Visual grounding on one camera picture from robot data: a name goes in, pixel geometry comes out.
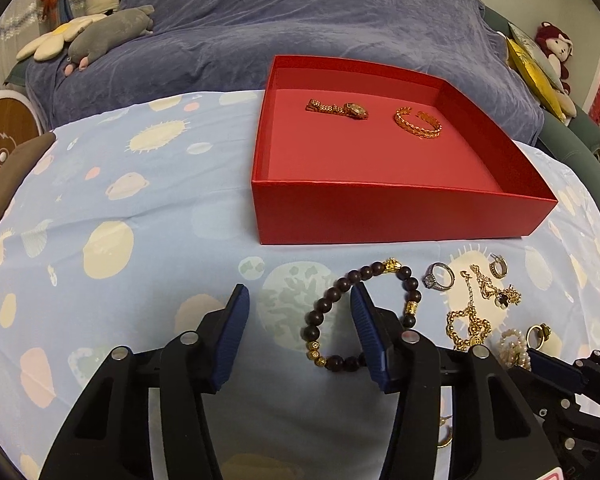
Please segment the grey-green cushion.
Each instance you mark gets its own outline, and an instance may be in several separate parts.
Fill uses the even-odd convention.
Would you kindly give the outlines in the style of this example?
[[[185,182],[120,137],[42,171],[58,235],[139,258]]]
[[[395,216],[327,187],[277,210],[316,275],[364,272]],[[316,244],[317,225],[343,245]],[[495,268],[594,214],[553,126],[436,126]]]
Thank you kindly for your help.
[[[510,33],[512,34],[513,40],[515,40],[518,46],[521,46],[532,58],[532,60],[538,64],[539,68],[543,71],[547,79],[550,81],[552,86],[559,90],[565,91],[562,82],[559,80],[558,73],[550,64],[550,59],[544,54],[541,50],[540,46],[523,30],[514,25],[513,23],[508,23]]]

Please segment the gold black flower pendant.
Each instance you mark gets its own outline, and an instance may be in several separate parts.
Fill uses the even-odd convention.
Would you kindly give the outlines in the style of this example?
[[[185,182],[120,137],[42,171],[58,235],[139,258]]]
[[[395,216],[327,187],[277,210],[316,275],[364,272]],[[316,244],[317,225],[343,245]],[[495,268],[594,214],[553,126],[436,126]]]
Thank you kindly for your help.
[[[497,289],[493,297],[494,304],[501,310],[508,309],[512,304],[518,306],[521,302],[521,293],[513,285],[504,289]]]

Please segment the blue-grey sofa cover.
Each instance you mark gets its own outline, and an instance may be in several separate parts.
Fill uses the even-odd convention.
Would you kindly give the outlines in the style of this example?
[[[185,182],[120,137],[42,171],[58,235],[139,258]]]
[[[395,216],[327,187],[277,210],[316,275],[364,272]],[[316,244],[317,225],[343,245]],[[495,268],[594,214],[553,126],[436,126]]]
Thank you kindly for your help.
[[[108,110],[193,91],[264,87],[279,54],[355,58],[449,81],[512,139],[533,144],[536,99],[506,63],[505,39],[480,0],[120,0],[152,6],[154,30],[81,73],[32,63],[26,88],[55,128]]]

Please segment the green sofa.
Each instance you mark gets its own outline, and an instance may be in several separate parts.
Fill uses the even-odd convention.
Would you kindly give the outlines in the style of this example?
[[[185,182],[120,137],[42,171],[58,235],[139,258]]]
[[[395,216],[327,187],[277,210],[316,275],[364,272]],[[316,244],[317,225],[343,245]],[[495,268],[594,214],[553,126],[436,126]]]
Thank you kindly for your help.
[[[521,106],[515,103],[524,99]],[[514,138],[527,142],[551,158],[568,166],[588,189],[600,211],[600,128],[583,110],[567,126],[551,112],[540,105],[530,90],[518,91],[513,96],[503,94],[505,103],[512,110],[521,108],[521,120],[507,117],[504,110],[494,114],[495,104],[491,102],[486,114],[505,132],[513,133]]]

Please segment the red monkey plush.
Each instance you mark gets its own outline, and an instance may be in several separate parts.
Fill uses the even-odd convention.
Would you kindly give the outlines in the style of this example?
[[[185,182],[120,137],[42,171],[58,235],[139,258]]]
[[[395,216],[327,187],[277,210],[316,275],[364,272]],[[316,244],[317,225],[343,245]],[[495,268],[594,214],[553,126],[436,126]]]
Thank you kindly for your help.
[[[573,43],[569,36],[551,22],[542,22],[535,34],[535,42],[546,55],[550,66],[555,71],[562,92],[569,94],[571,91],[567,79],[569,70],[566,62],[573,54]]]

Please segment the silver hoop earring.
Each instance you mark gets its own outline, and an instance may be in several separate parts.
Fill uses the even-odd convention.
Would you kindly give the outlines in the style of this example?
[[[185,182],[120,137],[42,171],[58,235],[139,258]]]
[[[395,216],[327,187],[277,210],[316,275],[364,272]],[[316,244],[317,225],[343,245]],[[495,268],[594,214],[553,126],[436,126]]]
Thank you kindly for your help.
[[[489,264],[489,269],[494,278],[498,280],[502,280],[506,277],[508,273],[508,265],[505,259],[501,255],[490,255],[491,261]]]

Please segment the small gold hoop earring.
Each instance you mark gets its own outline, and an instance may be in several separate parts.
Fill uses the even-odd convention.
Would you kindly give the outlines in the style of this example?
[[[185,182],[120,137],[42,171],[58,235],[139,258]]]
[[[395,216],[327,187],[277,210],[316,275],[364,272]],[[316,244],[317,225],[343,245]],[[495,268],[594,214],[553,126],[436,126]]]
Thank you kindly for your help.
[[[451,415],[441,416],[439,418],[439,440],[437,447],[446,448],[453,440],[453,427],[451,425]]]

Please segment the blue planet print tablecloth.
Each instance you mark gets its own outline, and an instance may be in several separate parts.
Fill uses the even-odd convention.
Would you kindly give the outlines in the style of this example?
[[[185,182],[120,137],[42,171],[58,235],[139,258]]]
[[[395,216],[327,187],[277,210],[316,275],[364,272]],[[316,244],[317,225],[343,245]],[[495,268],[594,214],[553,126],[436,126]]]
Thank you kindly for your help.
[[[250,190],[260,92],[191,93],[56,130],[0,222],[0,445],[36,478],[59,428],[120,344],[164,346],[225,306],[251,307],[230,380],[207,419],[229,479],[375,479],[396,398],[360,370],[306,356],[304,317],[333,281],[393,257],[439,278],[508,265],[521,293],[501,310],[474,282],[425,290],[417,328],[443,346],[445,315],[474,304],[495,335],[546,323],[565,361],[600,350],[600,212],[565,165],[524,154],[557,197],[521,240],[264,246]]]

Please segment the brown leather case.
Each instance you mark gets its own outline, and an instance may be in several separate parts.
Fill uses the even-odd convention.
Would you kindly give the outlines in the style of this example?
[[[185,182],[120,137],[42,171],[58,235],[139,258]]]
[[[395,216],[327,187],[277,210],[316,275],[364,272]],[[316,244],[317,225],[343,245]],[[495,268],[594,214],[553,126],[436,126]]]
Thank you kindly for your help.
[[[49,131],[18,145],[7,157],[5,165],[0,169],[0,221],[24,178],[55,141],[55,133]]]

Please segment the gold chain bangle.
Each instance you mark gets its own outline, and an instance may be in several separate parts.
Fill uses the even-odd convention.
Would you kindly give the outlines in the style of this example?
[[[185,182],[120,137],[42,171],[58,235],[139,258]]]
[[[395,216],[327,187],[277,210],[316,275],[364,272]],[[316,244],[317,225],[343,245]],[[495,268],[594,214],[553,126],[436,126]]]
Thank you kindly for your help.
[[[421,139],[437,139],[442,133],[439,118],[411,106],[398,108],[393,114],[393,121],[405,132]]]

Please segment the white curtain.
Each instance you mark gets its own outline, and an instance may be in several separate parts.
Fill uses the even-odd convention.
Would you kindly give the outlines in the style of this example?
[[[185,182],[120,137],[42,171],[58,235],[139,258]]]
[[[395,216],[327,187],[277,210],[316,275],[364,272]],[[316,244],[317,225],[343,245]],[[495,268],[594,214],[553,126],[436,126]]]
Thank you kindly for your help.
[[[40,0],[12,0],[0,16],[0,89],[20,49],[45,32],[41,16]]]

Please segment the grey plush toy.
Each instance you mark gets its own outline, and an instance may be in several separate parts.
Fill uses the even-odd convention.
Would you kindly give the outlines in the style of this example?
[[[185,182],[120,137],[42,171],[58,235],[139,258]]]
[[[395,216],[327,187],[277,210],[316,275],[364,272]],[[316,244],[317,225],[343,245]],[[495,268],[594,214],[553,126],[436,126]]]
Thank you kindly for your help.
[[[123,9],[88,25],[71,41],[64,74],[85,70],[111,49],[137,37],[152,33],[155,8],[148,4],[138,8]]]

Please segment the red cardboard tray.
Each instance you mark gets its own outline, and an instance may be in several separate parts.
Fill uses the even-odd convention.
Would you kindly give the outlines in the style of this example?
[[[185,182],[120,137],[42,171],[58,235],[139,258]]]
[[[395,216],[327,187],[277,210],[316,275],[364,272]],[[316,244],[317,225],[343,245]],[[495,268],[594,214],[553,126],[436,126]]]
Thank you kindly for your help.
[[[308,112],[309,99],[360,104],[368,118]],[[404,106],[439,118],[440,136],[399,128]],[[251,189],[265,245],[522,237],[557,204],[521,149],[452,84],[324,56],[274,58]]]

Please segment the white flower plush cushion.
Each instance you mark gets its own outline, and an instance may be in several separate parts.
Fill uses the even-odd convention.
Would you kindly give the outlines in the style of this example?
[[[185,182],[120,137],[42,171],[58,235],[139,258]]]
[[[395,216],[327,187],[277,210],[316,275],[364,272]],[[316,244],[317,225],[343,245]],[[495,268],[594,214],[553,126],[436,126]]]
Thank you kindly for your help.
[[[84,29],[104,18],[106,15],[99,13],[74,18],[70,22],[61,24],[22,47],[16,55],[16,60],[20,62],[33,58],[36,62],[45,62],[56,58],[64,50],[65,44],[70,44]]]

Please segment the gold cushion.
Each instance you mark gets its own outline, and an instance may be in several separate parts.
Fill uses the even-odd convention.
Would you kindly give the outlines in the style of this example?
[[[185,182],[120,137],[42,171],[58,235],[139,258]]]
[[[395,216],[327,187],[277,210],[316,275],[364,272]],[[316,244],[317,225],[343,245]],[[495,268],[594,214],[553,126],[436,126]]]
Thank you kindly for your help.
[[[541,67],[515,41],[507,38],[506,44],[509,65],[518,72],[540,103],[561,122],[564,122],[567,116],[560,106],[557,92]]]

